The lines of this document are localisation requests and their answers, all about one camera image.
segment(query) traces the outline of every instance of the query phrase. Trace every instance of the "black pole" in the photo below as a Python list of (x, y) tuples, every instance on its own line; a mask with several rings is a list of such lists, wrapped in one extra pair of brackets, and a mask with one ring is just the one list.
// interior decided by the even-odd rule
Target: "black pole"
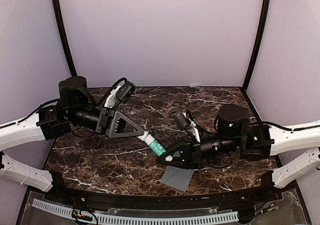
[(71, 52), (70, 52), (70, 47), (69, 47), (69, 43), (68, 43), (68, 39), (67, 39), (64, 21), (63, 21), (62, 14), (61, 14), (59, 0), (52, 0), (52, 3), (53, 3), (55, 20), (56, 20), (56, 24), (58, 26), (64, 55), (65, 55), (66, 61), (68, 63), (68, 67), (69, 67), (71, 76), (77, 76), (76, 67), (75, 67), (74, 61), (72, 59)]
[(256, 32), (256, 37), (255, 37), (255, 41), (254, 41), (254, 46), (253, 46), (253, 50), (252, 50), (249, 66), (248, 66), (248, 69), (246, 71), (246, 75), (245, 75), (244, 82), (243, 82), (243, 85), (242, 85), (242, 89), (245, 92), (248, 89), (252, 74), (253, 74), (254, 69), (255, 69), (255, 65), (256, 65), (256, 61), (257, 61), (257, 57), (258, 57), (258, 53), (259, 53), (259, 49), (260, 49), (260, 45), (261, 45), (261, 41), (262, 41), (262, 37), (263, 37), (263, 34), (264, 34), (264, 30), (265, 30), (267, 14), (268, 14), (268, 8), (269, 8), (269, 2), (270, 2), (270, 0), (263, 0), (263, 2), (262, 2), (262, 9), (261, 9), (261, 15), (260, 15), (260, 20), (259, 20), (258, 30)]

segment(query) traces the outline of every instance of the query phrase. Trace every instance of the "marble tabletop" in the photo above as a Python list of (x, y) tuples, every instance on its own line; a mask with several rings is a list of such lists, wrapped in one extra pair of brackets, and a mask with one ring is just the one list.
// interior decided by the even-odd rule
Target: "marble tabletop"
[[(91, 88), (98, 100), (106, 88)], [(209, 131), (219, 108), (234, 103), (249, 108), (235, 87), (140, 87), (119, 110), (151, 132), (165, 148), (184, 135), (169, 112), (175, 107), (192, 111), (198, 124)], [(250, 119), (255, 117), (250, 112)], [(81, 128), (81, 136), (91, 131)], [(257, 187), (260, 177), (277, 167), (275, 159), (245, 161), (239, 151), (232, 153), (233, 163), (224, 169), (195, 171), (186, 192), (160, 183), (166, 167), (156, 164), (156, 155), (139, 139), (108, 139), (94, 135), (79, 138), (71, 133), (59, 137), (45, 164), (46, 170), (61, 172), (69, 188), (84, 191), (139, 196), (183, 196), (236, 191)], [(228, 162), (226, 155), (217, 164)]]

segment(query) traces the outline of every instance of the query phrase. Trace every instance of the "white panel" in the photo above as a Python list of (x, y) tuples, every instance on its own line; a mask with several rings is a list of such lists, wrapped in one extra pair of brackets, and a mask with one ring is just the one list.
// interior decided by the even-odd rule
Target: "white panel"
[(262, 0), (60, 0), (91, 86), (241, 86)]
[[(68, 76), (52, 1), (0, 0), (0, 124), (57, 98), (58, 82)], [(5, 152), (41, 168), (51, 144), (33, 142)], [(25, 185), (0, 179), (0, 225), (16, 224), (25, 191)]]
[[(293, 125), (320, 119), (320, 0), (270, 0), (248, 94), (265, 121)], [(287, 164), (301, 153), (280, 157)], [(320, 224), (315, 174), (298, 183), (312, 224)]]

